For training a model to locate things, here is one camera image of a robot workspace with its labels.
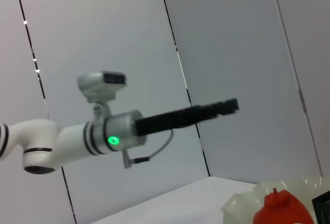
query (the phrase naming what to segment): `white plastic object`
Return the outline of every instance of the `white plastic object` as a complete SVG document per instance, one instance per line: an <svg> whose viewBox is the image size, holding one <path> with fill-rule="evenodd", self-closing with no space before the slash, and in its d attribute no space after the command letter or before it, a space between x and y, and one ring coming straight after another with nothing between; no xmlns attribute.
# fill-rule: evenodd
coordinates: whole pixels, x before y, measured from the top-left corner
<svg viewBox="0 0 330 224"><path fill-rule="evenodd" d="M83 124L67 127L60 132L59 125L53 121L29 120L10 125L8 129L9 139L0 161L4 160L16 145L21 145L23 150L31 148L52 150L23 154L24 168L41 166L58 169L68 162L91 156L83 142Z"/></svg>
<svg viewBox="0 0 330 224"><path fill-rule="evenodd" d="M266 195L286 189L308 209L317 224L312 199L330 190L330 178L306 177L292 181L262 182L251 190L234 194L222 207L223 224L253 224L253 217L263 206Z"/></svg>

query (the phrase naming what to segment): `black object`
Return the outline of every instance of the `black object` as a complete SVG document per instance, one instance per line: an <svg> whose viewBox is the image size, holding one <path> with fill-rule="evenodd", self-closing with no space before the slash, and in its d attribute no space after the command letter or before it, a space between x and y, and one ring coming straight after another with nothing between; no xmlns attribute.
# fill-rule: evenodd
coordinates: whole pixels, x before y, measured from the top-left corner
<svg viewBox="0 0 330 224"><path fill-rule="evenodd" d="M165 130L180 129L218 115L230 115L239 110L237 99L227 100L205 106L192 106L153 117L135 121L137 136L158 133Z"/></svg>
<svg viewBox="0 0 330 224"><path fill-rule="evenodd" d="M150 160L150 157L142 157L142 158L135 158L133 159L134 164L142 163L142 162L147 162Z"/></svg>
<svg viewBox="0 0 330 224"><path fill-rule="evenodd" d="M38 175L47 174L55 171L54 168L43 167L43 166L27 166L24 168L24 170L29 173L38 174Z"/></svg>
<svg viewBox="0 0 330 224"><path fill-rule="evenodd" d="M83 136L84 136L84 144L85 144L85 148L87 149L87 151L88 151L90 154L96 156L96 155L98 155L98 154L93 153L93 151L90 149L90 147L88 146L88 143L87 143L87 134L86 134L86 132L87 132L88 124L89 124L89 122L87 122L87 123L85 124L85 127L84 127L84 134L83 134Z"/></svg>
<svg viewBox="0 0 330 224"><path fill-rule="evenodd" d="M103 74L104 82L107 84L126 84L125 75L114 74L114 73L104 73Z"/></svg>
<svg viewBox="0 0 330 224"><path fill-rule="evenodd" d="M52 149L51 148L29 148L24 151L24 154L29 153L29 152L36 152L36 151L51 152Z"/></svg>
<svg viewBox="0 0 330 224"><path fill-rule="evenodd" d="M91 124L91 128L89 129L89 138L91 140L91 144L92 144L93 149L96 152L98 152L99 154L105 154L97 148L97 145L95 143L95 140L94 140L94 124L93 123Z"/></svg>
<svg viewBox="0 0 330 224"><path fill-rule="evenodd" d="M318 224L330 224L330 191L312 199Z"/></svg>
<svg viewBox="0 0 330 224"><path fill-rule="evenodd" d="M5 127L5 139L4 139L4 143L1 147L1 150L0 150L0 157L4 154L5 150L6 150L6 147L7 147L7 144L8 144L8 138L9 138L9 129L8 129L8 126L3 124L3 126Z"/></svg>

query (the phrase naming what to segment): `white table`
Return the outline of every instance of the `white table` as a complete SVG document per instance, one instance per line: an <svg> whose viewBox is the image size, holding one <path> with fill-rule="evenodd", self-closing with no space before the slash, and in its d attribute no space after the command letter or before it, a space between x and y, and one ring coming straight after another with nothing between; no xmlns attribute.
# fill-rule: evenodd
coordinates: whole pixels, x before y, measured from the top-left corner
<svg viewBox="0 0 330 224"><path fill-rule="evenodd" d="M93 224L222 224L221 208L254 184L209 177L188 184Z"/></svg>

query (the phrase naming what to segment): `black stripe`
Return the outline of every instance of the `black stripe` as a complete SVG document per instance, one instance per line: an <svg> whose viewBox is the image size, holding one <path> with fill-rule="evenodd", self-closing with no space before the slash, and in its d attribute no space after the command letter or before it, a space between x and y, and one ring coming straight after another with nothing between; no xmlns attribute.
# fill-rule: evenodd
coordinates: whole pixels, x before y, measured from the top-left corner
<svg viewBox="0 0 330 224"><path fill-rule="evenodd" d="M51 152L52 149L51 148L29 148L24 151L24 154L29 153L29 152L36 152L36 151Z"/></svg>
<svg viewBox="0 0 330 224"><path fill-rule="evenodd" d="M105 144L107 145L108 149L110 149L112 152L117 152L117 150L113 149L112 146L108 143L108 136L107 136L107 122L109 120L109 117L104 119L103 121L103 140Z"/></svg>
<svg viewBox="0 0 330 224"><path fill-rule="evenodd" d="M173 27L172 27L172 23L171 23L171 19L170 19L169 11L168 11L168 9L167 9L167 5L166 5L166 0L163 0L163 1L164 1L164 5L165 5L165 9L166 9L166 13L167 13L167 18L168 18L169 23L170 23L170 27L171 27L171 31L172 31L172 36L173 36L173 41L174 41L174 44L177 45L177 44L176 44L176 41L175 41L175 36L174 36L174 32L173 32ZM190 102L190 106L192 106L188 89L187 89L187 94L188 94L188 99L189 99L189 102ZM196 130L197 130L198 137L199 137L199 139L201 140L201 136L200 136L200 133L199 133L199 131L198 131L197 124L195 124L195 126L196 126ZM208 175L209 175L209 177L210 177L211 175L210 175L210 172L209 172L209 170L208 170L208 166L207 166L207 162L206 162L206 157L205 157L205 154L204 154L204 150L203 150L203 156L204 156L204 162L205 162L205 165L206 165L207 173L208 173Z"/></svg>
<svg viewBox="0 0 330 224"><path fill-rule="evenodd" d="M67 183L67 178L65 177L64 169L63 169L62 166L61 166L61 169L62 169L62 174L63 174L63 178L64 178L64 183L65 183L65 186L67 188L67 193L68 193L69 202L70 202L70 205L71 205L71 212L72 212L72 215L73 215L74 223L77 224L76 214L74 213L73 204L72 204L72 200L71 200L71 196L70 196L70 192L69 192L69 187L68 187L68 183Z"/></svg>
<svg viewBox="0 0 330 224"><path fill-rule="evenodd" d="M87 131L87 126L88 126L89 122L85 124L84 127L84 143L85 143L85 147L87 149L87 151L92 154L92 155L98 155L92 152L92 150L89 148L88 143L87 143L87 139L86 139L86 131Z"/></svg>
<svg viewBox="0 0 330 224"><path fill-rule="evenodd" d="M91 124L91 128L90 128L90 131L89 131L89 138L91 140L91 144L92 144L92 147L93 149L98 152L99 154L105 154L103 152L101 152L97 146L96 146L96 143L95 143L95 140L94 140L94 135L93 135L93 132L94 132L94 123Z"/></svg>
<svg viewBox="0 0 330 224"><path fill-rule="evenodd" d="M6 147L7 147L7 144L8 144L8 137L9 137L9 130L8 130L8 126L3 124L3 126L5 127L5 139L4 139L4 143L1 147L1 150L0 150L0 157L4 154L5 150L6 150Z"/></svg>

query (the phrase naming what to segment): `green led light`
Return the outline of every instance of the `green led light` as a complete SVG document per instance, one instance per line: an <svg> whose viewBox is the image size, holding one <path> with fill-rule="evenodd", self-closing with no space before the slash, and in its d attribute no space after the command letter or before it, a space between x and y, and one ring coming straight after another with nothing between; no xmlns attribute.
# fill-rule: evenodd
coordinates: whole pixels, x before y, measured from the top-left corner
<svg viewBox="0 0 330 224"><path fill-rule="evenodd" d="M115 136L110 136L108 138L108 142L111 144L111 145L118 145L120 143L119 141L119 138L118 137L115 137Z"/></svg>

